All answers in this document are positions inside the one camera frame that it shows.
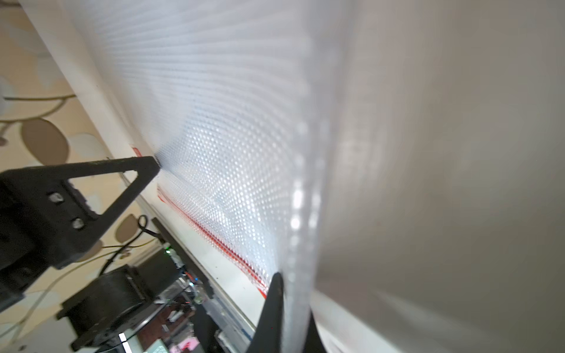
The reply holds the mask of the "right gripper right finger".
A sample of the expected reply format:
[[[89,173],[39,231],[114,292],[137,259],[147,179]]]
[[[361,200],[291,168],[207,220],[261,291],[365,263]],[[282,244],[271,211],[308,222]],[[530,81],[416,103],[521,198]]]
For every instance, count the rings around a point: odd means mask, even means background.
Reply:
[[[313,313],[310,313],[310,320],[303,347],[303,353],[326,353],[326,349],[324,347],[324,344],[322,343],[322,339],[320,338]]]

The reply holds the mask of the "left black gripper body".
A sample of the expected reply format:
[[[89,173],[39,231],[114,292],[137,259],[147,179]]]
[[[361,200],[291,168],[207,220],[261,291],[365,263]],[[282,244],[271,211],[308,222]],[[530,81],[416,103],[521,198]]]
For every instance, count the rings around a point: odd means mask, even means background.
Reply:
[[[1,269],[1,311],[19,303],[27,289],[49,268],[49,263],[36,252]]]

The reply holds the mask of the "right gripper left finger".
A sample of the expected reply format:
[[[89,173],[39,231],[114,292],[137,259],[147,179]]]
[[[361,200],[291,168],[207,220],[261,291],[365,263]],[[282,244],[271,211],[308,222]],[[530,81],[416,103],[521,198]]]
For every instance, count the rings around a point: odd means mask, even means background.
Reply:
[[[279,353],[281,348],[284,313],[284,283],[276,273],[269,286],[257,329],[247,353]]]

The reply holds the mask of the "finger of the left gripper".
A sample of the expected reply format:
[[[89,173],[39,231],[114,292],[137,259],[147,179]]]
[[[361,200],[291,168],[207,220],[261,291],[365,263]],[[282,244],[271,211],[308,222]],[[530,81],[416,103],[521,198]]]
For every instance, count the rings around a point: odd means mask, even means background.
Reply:
[[[61,269],[81,258],[157,176],[154,157],[130,157],[1,173],[1,268],[25,257]],[[137,173],[104,211],[96,213],[72,179]]]

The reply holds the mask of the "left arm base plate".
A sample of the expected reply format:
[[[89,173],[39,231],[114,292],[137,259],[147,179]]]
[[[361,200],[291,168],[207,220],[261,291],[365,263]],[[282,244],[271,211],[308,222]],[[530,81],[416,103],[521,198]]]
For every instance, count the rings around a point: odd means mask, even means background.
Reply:
[[[189,304],[213,298],[209,279],[180,243],[159,219],[152,224],[159,250],[138,265],[104,273],[63,303],[56,318],[66,319],[76,335],[69,344],[72,352],[111,352],[120,333],[139,331],[176,298],[185,297]]]

